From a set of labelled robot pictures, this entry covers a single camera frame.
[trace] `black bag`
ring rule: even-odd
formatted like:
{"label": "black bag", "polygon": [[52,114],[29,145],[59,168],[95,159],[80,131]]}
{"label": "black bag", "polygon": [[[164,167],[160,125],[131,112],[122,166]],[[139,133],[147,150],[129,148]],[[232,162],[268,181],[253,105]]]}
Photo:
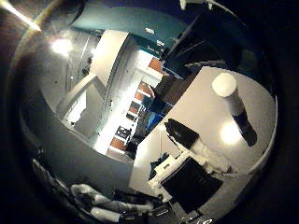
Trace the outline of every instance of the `black bag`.
{"label": "black bag", "polygon": [[168,134],[186,148],[190,148],[199,137],[199,134],[194,130],[174,119],[169,119],[168,122],[165,123],[165,127]]}

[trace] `ceiling light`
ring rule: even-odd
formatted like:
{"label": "ceiling light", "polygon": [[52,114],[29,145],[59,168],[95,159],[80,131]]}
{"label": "ceiling light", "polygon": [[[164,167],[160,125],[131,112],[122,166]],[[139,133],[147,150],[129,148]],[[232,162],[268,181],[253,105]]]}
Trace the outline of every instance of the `ceiling light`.
{"label": "ceiling light", "polygon": [[157,45],[158,46],[164,46],[164,42],[162,42],[161,40],[157,40]]}
{"label": "ceiling light", "polygon": [[68,57],[68,53],[72,50],[73,46],[70,40],[60,38],[52,43],[51,48],[55,53]]}
{"label": "ceiling light", "polygon": [[94,56],[94,54],[95,54],[95,49],[91,49],[91,54]]}
{"label": "ceiling light", "polygon": [[152,35],[155,34],[155,31],[153,29],[148,28],[148,27],[146,27],[146,32],[148,32],[148,33],[150,33]]}

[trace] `desk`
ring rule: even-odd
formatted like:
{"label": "desk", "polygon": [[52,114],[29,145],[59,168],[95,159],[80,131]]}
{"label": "desk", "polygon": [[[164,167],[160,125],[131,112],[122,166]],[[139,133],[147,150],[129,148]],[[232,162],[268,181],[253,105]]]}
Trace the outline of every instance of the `desk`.
{"label": "desk", "polygon": [[[222,72],[231,73],[237,81],[249,122],[258,136],[253,147],[238,132],[225,102],[211,88],[214,78]],[[276,114],[273,97],[259,83],[236,72],[203,67],[162,122],[171,118],[195,130],[208,147],[224,155],[240,175],[246,175],[267,150],[275,130]],[[173,157],[179,154],[166,131],[161,131],[158,125],[138,146],[129,185],[132,189],[154,195],[148,184],[150,162],[157,161],[164,152]],[[238,185],[240,190],[250,180],[242,179],[246,181]]]}

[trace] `wall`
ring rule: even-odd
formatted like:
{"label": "wall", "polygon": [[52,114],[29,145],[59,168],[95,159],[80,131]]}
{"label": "wall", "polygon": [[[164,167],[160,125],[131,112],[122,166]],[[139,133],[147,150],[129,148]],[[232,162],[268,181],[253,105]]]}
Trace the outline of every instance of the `wall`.
{"label": "wall", "polygon": [[52,171],[67,186],[91,183],[107,196],[113,189],[128,189],[132,166],[106,157],[73,135],[54,116],[42,93],[22,108],[24,120],[43,144]]}
{"label": "wall", "polygon": [[99,123],[103,98],[94,87],[90,85],[86,90],[86,109],[81,113],[80,119],[75,124],[75,129],[87,137],[91,137]]}
{"label": "wall", "polygon": [[98,75],[104,86],[107,86],[114,62],[127,36],[125,32],[106,30],[96,47],[91,73]]}

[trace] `teal wall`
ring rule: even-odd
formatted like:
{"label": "teal wall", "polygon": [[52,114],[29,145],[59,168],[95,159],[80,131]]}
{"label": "teal wall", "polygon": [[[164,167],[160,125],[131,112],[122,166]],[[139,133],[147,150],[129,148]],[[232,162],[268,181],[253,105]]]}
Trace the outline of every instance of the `teal wall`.
{"label": "teal wall", "polygon": [[[187,24],[163,12],[142,7],[106,7],[99,1],[89,1],[73,26],[85,30],[125,31],[148,39],[155,48],[157,40],[161,40],[164,46],[157,49],[164,49],[175,43],[173,38],[177,38]],[[155,34],[147,33],[146,27],[153,29]]]}

